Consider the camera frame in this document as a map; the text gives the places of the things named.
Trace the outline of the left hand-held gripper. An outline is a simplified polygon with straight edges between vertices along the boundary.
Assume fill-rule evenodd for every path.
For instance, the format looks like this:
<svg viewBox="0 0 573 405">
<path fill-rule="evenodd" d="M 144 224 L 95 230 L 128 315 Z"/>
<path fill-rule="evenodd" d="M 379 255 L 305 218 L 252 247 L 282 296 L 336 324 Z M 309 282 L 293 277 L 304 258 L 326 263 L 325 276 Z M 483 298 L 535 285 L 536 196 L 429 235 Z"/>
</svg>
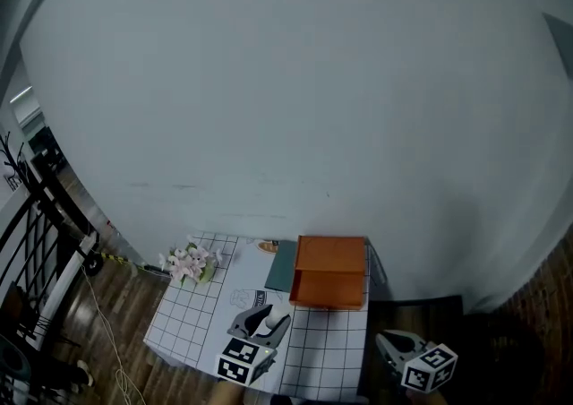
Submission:
<svg viewBox="0 0 573 405">
<path fill-rule="evenodd" d="M 285 315 L 268 333 L 255 334 L 271 309 L 271 304 L 254 306 L 235 317 L 227 330 L 234 337 L 217 355 L 215 376 L 231 383 L 251 385 L 268 372 L 277 355 L 272 348 L 278 347 L 291 323 L 291 316 Z M 252 337 L 256 344 L 236 337 Z"/>
</svg>

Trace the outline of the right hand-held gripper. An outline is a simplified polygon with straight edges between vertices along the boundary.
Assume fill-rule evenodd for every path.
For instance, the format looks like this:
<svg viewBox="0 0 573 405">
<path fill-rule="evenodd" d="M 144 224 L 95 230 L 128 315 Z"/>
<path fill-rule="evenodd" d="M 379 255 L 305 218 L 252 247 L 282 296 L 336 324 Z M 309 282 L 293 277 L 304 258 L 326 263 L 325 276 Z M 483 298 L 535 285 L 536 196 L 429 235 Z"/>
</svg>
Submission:
<svg viewBox="0 0 573 405">
<path fill-rule="evenodd" d="M 458 355 L 445 344 L 425 349 L 425 340 L 419 335 L 400 330 L 377 333 L 375 341 L 383 360 L 397 369 L 400 384 L 409 390 L 434 392 L 454 374 Z M 403 352 L 413 353 L 406 356 Z"/>
</svg>

